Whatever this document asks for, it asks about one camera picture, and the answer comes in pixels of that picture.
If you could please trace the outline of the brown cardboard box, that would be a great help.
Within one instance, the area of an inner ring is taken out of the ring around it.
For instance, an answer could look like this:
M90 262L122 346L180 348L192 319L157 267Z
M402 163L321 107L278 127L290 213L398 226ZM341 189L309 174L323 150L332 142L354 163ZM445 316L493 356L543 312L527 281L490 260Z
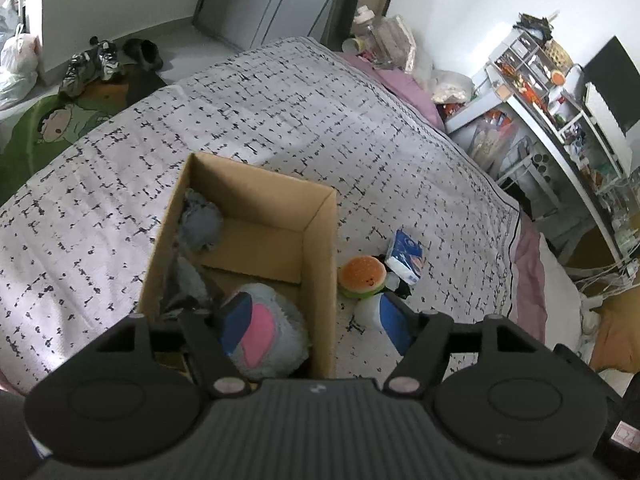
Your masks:
M165 275L189 188L217 206L224 217L219 242L196 252L192 261L227 294L245 283L262 282L293 301L311 340L309 376L334 377L336 189L213 154L190 154L156 234L138 301L139 312L151 320L160 315Z

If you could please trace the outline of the grey plush toy pink ears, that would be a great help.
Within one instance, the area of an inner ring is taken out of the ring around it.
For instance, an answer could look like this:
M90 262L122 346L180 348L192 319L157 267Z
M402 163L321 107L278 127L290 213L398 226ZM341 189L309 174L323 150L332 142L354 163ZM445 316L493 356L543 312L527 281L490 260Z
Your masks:
M227 301L238 292L250 295L253 312L250 327L231 355L233 364L252 382L294 373L308 360L311 348L303 315L266 284L245 284Z

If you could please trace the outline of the clear plastic bottle white cap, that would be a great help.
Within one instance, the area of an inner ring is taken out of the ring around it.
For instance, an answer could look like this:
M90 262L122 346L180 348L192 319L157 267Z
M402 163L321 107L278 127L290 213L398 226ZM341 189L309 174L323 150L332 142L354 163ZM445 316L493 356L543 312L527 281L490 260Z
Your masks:
M352 32L362 43L362 52L378 65L388 63L388 54L378 36L378 22L375 13L368 6L356 9L352 20Z

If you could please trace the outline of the white plastic bag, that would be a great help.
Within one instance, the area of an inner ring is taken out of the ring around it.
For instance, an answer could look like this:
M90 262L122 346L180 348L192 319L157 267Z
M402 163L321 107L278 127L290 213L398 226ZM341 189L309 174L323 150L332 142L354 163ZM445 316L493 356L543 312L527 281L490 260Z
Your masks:
M22 26L1 50L1 109L23 101L38 80L39 41L24 34Z

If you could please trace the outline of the grey wardrobe doors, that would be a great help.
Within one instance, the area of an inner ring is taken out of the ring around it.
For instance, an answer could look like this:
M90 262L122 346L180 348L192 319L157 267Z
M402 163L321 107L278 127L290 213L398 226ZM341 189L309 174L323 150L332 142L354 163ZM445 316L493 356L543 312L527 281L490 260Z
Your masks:
M198 0L193 25L238 51L288 37L336 50L349 35L358 0Z

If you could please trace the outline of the blue tissue pack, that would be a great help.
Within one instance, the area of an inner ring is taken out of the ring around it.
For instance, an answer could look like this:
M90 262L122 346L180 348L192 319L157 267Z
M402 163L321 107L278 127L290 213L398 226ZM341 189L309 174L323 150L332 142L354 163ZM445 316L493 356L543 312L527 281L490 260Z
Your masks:
M422 278L424 249L403 229L398 229L390 239L385 264L401 281L412 286Z

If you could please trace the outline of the white plastic wrapped item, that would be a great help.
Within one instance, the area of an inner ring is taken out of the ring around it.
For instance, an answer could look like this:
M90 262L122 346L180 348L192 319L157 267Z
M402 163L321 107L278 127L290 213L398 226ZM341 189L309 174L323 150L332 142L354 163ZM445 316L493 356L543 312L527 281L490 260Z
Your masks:
M376 294L360 299L354 310L354 323L364 332L365 330L382 330L381 300L383 294Z

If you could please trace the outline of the black computer monitor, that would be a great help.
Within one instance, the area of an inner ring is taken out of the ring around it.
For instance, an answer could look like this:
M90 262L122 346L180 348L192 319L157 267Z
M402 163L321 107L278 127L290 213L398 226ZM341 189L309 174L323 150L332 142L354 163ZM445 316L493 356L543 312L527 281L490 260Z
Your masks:
M585 74L627 134L639 121L640 75L616 36L585 65Z

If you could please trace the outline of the pair of grey sneakers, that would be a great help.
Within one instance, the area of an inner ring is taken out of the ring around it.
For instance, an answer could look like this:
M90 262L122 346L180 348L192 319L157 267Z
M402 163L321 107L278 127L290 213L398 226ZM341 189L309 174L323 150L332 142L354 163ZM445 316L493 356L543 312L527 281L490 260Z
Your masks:
M76 53L68 62L58 95L64 100L73 100L84 93L88 84L100 80L118 81L122 78L122 63L114 42L99 40L93 36L88 50Z

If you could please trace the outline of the burger shaped plush toy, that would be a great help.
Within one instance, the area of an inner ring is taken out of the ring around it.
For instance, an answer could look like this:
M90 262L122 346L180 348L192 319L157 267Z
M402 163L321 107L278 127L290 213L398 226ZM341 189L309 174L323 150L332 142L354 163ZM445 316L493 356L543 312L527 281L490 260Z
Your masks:
M348 260L337 272L337 285L349 298L367 298L377 294L385 284L386 267L372 256L359 256Z

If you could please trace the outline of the white cluttered shelf desk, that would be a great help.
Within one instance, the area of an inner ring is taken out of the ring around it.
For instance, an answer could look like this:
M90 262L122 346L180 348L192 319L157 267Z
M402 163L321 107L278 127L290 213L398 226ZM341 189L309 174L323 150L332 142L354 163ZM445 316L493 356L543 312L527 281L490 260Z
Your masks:
M605 99L548 36L521 26L473 78L445 126L550 240L562 263L606 248L616 266L639 249L631 148Z

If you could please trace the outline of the white black patterned bedspread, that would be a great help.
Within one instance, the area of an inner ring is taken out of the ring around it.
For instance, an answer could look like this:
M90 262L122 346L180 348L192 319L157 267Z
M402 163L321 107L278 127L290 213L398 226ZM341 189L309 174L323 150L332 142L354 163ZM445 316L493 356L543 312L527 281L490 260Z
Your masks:
M28 391L134 308L194 152L335 188L341 260L407 230L426 252L413 309L476 322L512 308L518 203L382 84L285 39L123 110L2 206L5 382Z

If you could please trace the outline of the grey plush toy in box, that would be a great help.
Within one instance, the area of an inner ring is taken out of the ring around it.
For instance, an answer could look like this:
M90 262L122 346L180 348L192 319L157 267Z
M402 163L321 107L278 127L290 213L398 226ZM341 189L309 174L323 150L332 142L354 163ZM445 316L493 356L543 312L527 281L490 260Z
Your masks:
M187 188L183 197L178 244L189 252L211 250L221 238L224 217L217 206L193 188Z

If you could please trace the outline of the green cartoon floor mat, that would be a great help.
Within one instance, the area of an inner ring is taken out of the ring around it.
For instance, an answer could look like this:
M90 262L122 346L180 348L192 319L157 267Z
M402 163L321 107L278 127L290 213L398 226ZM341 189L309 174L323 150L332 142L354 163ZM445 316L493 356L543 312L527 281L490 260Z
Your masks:
M35 102L11 126L1 151L2 202L82 136L164 85L156 73L127 65L120 78L90 82L76 99L55 93Z

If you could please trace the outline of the black slippers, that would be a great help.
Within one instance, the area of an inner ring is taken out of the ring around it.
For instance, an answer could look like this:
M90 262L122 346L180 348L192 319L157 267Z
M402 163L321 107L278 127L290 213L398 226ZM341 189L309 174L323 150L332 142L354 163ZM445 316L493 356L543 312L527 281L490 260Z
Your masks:
M129 38L122 46L122 50L136 62L142 70L157 72L163 68L164 62L160 57L160 50L154 42L147 39Z

